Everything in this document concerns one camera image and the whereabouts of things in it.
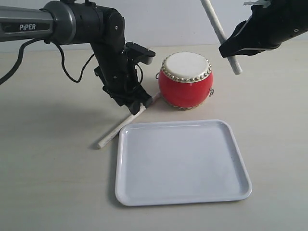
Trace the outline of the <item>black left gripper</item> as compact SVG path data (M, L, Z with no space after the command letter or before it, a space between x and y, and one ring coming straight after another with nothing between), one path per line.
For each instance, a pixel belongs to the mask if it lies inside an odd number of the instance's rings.
M136 64L131 68L132 76L126 76L120 81L120 78L114 76L108 85L99 67L94 69L94 73L103 83L103 91L113 98L119 106L125 105L132 115L140 111L141 104L149 107L153 103L153 98L142 87L144 73L142 68Z

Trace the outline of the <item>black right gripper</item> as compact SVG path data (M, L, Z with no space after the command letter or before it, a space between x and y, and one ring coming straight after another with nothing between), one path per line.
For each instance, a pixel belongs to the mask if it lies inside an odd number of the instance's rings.
M246 0L243 6L251 16L219 47L222 57L254 56L308 31L306 0Z

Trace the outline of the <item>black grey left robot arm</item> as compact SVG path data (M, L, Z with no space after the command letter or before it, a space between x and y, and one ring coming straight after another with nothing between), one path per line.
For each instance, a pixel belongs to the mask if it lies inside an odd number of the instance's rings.
M125 41L125 19L117 9L89 0L53 0L41 9L1 6L0 39L23 42L14 66L1 83L18 70L25 48L32 43L53 43L58 49L89 44L98 62L94 73L102 81L103 91L119 106L126 106L135 115L153 102L141 85L144 73L140 63L150 64L155 52Z

